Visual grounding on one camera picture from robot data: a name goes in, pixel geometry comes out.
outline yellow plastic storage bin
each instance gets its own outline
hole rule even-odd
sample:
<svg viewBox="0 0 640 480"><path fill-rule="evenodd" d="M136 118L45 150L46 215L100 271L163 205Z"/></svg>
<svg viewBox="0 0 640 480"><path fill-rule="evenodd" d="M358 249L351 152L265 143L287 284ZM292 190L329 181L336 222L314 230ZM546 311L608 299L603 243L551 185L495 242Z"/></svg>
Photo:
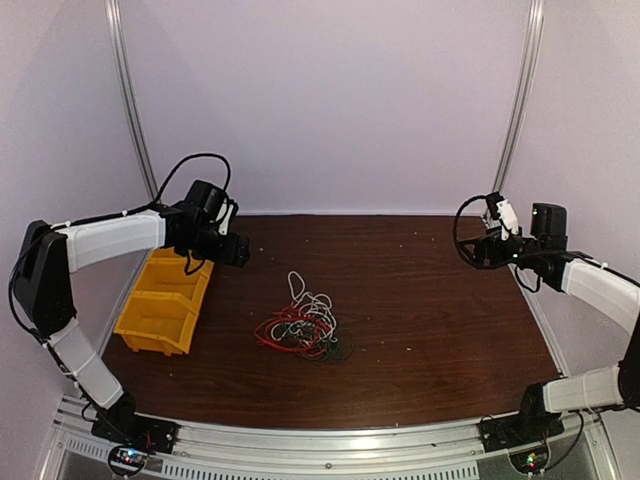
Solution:
<svg viewBox="0 0 640 480"><path fill-rule="evenodd" d="M114 330L134 352L189 353L213 263L187 276L185 261L173 250L149 257Z"/></svg>

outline stacked bin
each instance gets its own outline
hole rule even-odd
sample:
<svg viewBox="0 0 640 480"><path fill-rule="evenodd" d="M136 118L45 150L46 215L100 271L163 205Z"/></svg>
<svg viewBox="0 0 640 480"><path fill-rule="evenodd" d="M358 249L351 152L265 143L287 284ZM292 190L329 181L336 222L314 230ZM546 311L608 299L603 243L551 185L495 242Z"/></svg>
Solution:
<svg viewBox="0 0 640 480"><path fill-rule="evenodd" d="M114 330L134 352L189 353L213 263L187 276L185 262L173 250L149 257Z"/></svg>

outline white wall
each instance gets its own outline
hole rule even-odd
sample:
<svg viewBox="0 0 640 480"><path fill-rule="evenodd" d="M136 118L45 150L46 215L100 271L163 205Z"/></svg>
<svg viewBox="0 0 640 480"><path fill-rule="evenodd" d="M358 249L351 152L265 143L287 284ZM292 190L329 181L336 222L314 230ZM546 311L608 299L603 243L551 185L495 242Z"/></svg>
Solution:
<svg viewBox="0 0 640 480"><path fill-rule="evenodd" d="M505 192L529 222L534 201L569 211L569 247L640 278L640 3L546 3L540 61ZM571 373L617 363L629 337L578 301L538 300ZM640 415L606 424L625 478L637 478Z"/></svg>
<svg viewBox="0 0 640 480"><path fill-rule="evenodd" d="M103 3L2 0L0 10L0 477L28 479L66 383L8 311L25 228L135 206L145 193ZM74 276L78 318L94 342L136 261Z"/></svg>
<svg viewBox="0 0 640 480"><path fill-rule="evenodd" d="M492 184L528 5L123 2L158 177L213 150L243 213L455 212ZM222 171L185 168L167 198Z"/></svg>

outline pile of tangled wires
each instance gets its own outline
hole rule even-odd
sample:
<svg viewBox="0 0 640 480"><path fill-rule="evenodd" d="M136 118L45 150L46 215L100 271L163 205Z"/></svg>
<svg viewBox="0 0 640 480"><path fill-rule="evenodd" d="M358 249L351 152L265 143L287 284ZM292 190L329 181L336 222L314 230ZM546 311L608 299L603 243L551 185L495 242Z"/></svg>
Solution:
<svg viewBox="0 0 640 480"><path fill-rule="evenodd" d="M302 285L299 293L295 292L294 278ZM272 318L256 329L258 344L296 353L307 360L343 360L331 298L324 293L308 292L298 272L289 272L287 279L291 304L274 312Z"/></svg>

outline robotic arm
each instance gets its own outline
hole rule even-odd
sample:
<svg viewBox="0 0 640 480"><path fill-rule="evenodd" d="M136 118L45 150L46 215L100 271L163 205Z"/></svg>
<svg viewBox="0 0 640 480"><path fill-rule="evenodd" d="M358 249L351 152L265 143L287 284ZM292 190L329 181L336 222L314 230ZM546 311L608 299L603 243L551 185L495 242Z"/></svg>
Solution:
<svg viewBox="0 0 640 480"><path fill-rule="evenodd" d="M485 235L458 240L462 209L480 199L486 201L489 212ZM466 263L478 269L511 264L517 269L533 270L539 281L591 305L631 335L624 359L618 365L531 385L517 415L482 422L485 448L489 451L561 433L558 418L562 412L640 406L640 285L584 253L567 251L566 222L563 207L535 203L532 237L523 237L509 201L497 192L470 199L456 216L454 240Z"/></svg>
<svg viewBox="0 0 640 480"><path fill-rule="evenodd" d="M69 275L126 253L170 247L189 260L193 256L243 267L249 241L228 232L238 205L210 183L195 181L186 198L173 206L146 207L55 226L31 223L10 288L35 326L31 333L96 409L92 433L129 444L143 436L153 450L170 453L177 425L135 414L132 396L80 329Z"/></svg>

